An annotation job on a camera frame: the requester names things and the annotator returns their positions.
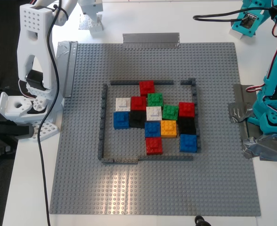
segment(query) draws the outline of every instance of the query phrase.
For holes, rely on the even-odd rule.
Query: red wire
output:
[[[274,34],[274,30],[276,28],[277,22],[274,24],[273,28],[272,28],[272,35],[277,38],[277,35]]]
[[[277,35],[274,35],[274,30],[275,30],[275,28],[276,28],[276,25],[277,25],[277,23],[274,24],[273,29],[272,29],[272,35],[273,35],[274,37],[277,37]],[[269,72],[268,72],[268,74],[267,74],[267,79],[270,77],[271,70],[272,70],[272,66],[273,66],[273,64],[274,64],[276,55],[277,55],[277,49],[276,49],[276,52],[275,52],[275,54],[274,54],[274,56],[273,56],[273,58],[272,58],[272,61],[271,61],[271,64],[270,64],[270,68],[269,68]],[[262,85],[260,85],[260,86],[250,86],[250,87],[246,88],[246,92],[248,92],[248,93],[253,93],[253,92],[256,92],[256,91],[261,91],[261,87],[263,87],[264,85],[265,85],[265,83],[262,84]]]
[[[272,62],[271,62],[270,68],[269,68],[269,72],[268,72],[268,74],[267,74],[267,79],[269,78],[269,76],[270,76],[270,74],[271,74],[272,66],[273,66],[273,64],[274,64],[274,60],[275,60],[275,58],[276,58],[276,55],[277,55],[277,49],[276,49],[276,52],[275,52],[275,54],[274,54],[274,56],[273,56],[273,59],[272,59]]]

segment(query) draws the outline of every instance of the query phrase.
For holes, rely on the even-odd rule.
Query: table surface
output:
[[[54,27],[53,43],[72,40],[79,43],[122,43],[123,33],[179,32],[185,42],[234,42],[241,84],[262,84],[263,76],[277,47],[271,35],[273,22],[263,24],[253,38],[238,40],[229,35],[229,23],[198,22],[196,14],[223,13],[240,9],[240,1],[231,2],[145,2],[104,3],[104,31],[90,35],[80,31],[79,5],[63,27]],[[56,124],[60,127],[62,113]],[[50,202],[59,134],[42,141]],[[213,226],[277,225],[277,162],[253,160],[261,217],[206,217]],[[52,226],[103,225],[194,225],[194,216],[122,216],[122,215],[50,215]],[[47,225],[38,145],[20,140],[15,158],[4,226]]]

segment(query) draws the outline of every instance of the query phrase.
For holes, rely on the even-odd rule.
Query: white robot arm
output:
[[[78,1],[83,14],[89,16],[92,21],[96,20],[95,24],[98,24],[96,13],[103,10],[102,0]],[[78,1],[62,0],[55,25],[63,26],[66,23]],[[20,80],[26,82],[28,91],[37,97],[35,99],[9,97],[5,93],[0,96],[0,113],[8,120],[19,124],[43,119],[55,97],[55,71],[47,48],[47,33],[57,12],[57,9],[48,8],[52,3],[54,0],[37,0],[34,5],[25,4],[20,7],[20,37],[17,49],[18,76]],[[49,45],[54,56],[52,34],[49,36]],[[37,58],[42,72],[33,70],[34,58]],[[62,107],[62,99],[62,94],[59,93],[48,120],[55,120],[56,112]]]

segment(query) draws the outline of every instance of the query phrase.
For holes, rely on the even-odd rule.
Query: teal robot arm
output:
[[[241,9],[271,6],[277,6],[277,0],[273,1],[273,5],[270,0],[243,0]],[[244,20],[235,22],[231,27],[232,30],[252,37],[255,35],[257,28],[270,18],[270,12],[268,10],[250,10],[240,13],[237,18]]]
[[[258,6],[270,7],[271,2],[259,0],[249,2],[244,0],[242,8]],[[277,0],[273,1],[272,6],[277,6]],[[256,29],[267,20],[268,17],[270,17],[270,13],[267,10],[264,12],[261,12],[261,10],[242,12],[239,14],[238,18],[245,18],[245,20],[235,22],[232,25],[232,29],[252,37],[255,34]],[[276,23],[275,26],[277,26],[277,15],[273,17],[273,20]],[[250,87],[246,91],[258,91],[257,100],[253,105],[255,117],[250,117],[247,120],[260,126],[265,134],[277,133],[277,51],[273,57],[269,70],[264,77],[264,84]]]

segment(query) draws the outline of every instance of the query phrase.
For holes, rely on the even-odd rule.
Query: gray lego baseplate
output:
[[[110,81],[173,80],[173,85],[155,89],[165,89],[165,102],[178,103],[192,98],[181,90],[191,85],[185,81],[189,78],[196,78],[202,145],[199,153],[190,155],[193,161],[179,161],[181,156],[175,161],[146,156],[146,161],[133,164],[98,160],[102,107],[112,103],[111,92],[121,88]],[[242,155],[239,126],[229,121],[234,84],[239,84],[239,75],[233,43],[182,43],[169,49],[79,44],[72,97],[64,105],[50,213],[260,216],[253,163]],[[125,85],[120,95],[135,93],[137,86]],[[105,114],[106,125],[110,114]],[[110,131],[105,127],[104,154],[109,145],[120,147],[114,158],[122,162],[118,154],[131,156],[133,149],[126,148],[140,141],[125,134],[109,143]]]

